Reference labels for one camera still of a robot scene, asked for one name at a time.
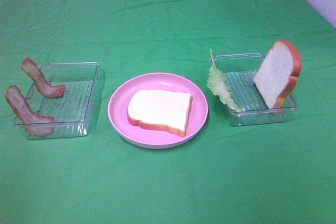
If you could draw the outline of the bread slice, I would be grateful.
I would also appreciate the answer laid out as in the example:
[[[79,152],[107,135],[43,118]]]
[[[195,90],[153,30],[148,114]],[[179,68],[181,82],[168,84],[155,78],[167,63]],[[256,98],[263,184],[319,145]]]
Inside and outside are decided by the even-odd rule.
[[[128,121],[143,129],[184,137],[192,101],[187,92],[140,90],[129,101]]]
[[[268,108],[283,106],[298,82],[301,69],[298,49],[287,40],[276,41],[253,78]]]

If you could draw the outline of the green lettuce leaf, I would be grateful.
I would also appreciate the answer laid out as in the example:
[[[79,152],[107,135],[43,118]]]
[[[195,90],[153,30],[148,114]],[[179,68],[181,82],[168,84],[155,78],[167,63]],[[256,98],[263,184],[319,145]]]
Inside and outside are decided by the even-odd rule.
[[[219,97],[219,100],[227,105],[233,111],[238,112],[239,108],[231,97],[231,89],[227,84],[227,80],[214,63],[212,63],[209,69],[209,76],[207,79],[207,87],[211,90],[213,95]]]

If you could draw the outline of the bacon strip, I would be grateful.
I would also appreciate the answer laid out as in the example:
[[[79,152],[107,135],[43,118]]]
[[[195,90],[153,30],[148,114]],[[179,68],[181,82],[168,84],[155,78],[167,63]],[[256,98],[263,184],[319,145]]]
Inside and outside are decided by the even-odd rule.
[[[29,57],[25,57],[21,62],[21,69],[34,82],[40,94],[48,98],[62,97],[66,89],[65,85],[53,86],[47,82],[44,74],[37,67],[36,63]]]
[[[16,85],[9,86],[5,91],[4,97],[15,115],[24,124],[46,124],[54,122],[52,116],[39,115],[33,112],[26,98],[22,95],[20,89]],[[46,136],[49,135],[54,128],[50,126],[28,126],[26,127],[26,130],[31,135]]]

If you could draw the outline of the yellow cheese slice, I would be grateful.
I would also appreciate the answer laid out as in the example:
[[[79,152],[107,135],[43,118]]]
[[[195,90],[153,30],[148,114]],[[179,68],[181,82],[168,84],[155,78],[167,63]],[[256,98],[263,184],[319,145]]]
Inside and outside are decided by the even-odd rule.
[[[210,49],[212,68],[216,69],[215,59],[212,48]]]

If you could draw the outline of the clear right plastic tray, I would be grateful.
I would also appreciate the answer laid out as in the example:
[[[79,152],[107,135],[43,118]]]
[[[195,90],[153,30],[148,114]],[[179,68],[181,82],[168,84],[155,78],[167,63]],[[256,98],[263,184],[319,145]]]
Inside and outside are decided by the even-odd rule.
[[[270,109],[254,84],[254,75],[263,60],[264,55],[259,52],[213,56],[213,63],[224,74],[231,97],[239,108],[236,112],[224,106],[231,126],[282,123],[295,119],[293,111],[297,104],[291,96],[286,97],[283,107]]]

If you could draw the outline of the clear plastic tray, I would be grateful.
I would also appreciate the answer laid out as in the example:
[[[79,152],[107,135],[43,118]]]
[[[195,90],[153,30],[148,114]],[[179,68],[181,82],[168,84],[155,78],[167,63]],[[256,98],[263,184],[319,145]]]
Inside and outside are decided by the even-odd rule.
[[[42,65],[40,70],[50,84],[65,85],[64,94],[47,98],[32,84],[26,99],[33,112],[52,116],[54,122],[25,124],[15,118],[14,127],[26,133],[29,140],[86,136],[100,96],[100,65],[97,62],[52,63]]]
[[[283,107],[270,109],[254,84],[254,75],[263,60],[264,55],[259,52],[213,56],[213,63],[224,74],[231,97],[239,108],[236,112],[224,106],[231,126],[282,123],[295,119],[293,111],[297,104],[291,96],[286,97]]]

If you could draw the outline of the green tablecloth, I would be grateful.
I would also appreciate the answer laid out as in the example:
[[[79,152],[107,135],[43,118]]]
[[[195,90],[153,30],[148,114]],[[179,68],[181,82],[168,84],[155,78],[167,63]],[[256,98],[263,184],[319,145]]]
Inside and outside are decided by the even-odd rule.
[[[292,119],[230,126],[209,53],[278,39],[302,57]],[[1,223],[335,223],[335,29],[305,0],[1,0],[2,92],[28,91],[26,56],[100,63],[100,110],[85,137],[30,141],[1,99]],[[148,72],[206,94],[191,141],[146,150],[114,130],[114,90]]]

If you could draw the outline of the clear left plastic tray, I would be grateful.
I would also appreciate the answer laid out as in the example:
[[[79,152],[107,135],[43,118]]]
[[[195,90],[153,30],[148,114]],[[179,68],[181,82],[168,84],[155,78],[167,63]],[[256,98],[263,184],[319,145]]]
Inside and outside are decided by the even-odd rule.
[[[32,84],[26,99],[33,112],[52,116],[54,122],[25,124],[15,118],[14,127],[26,133],[29,140],[86,136],[100,96],[100,65],[97,62],[52,63],[42,65],[40,70],[50,84],[65,85],[64,94],[47,98]]]

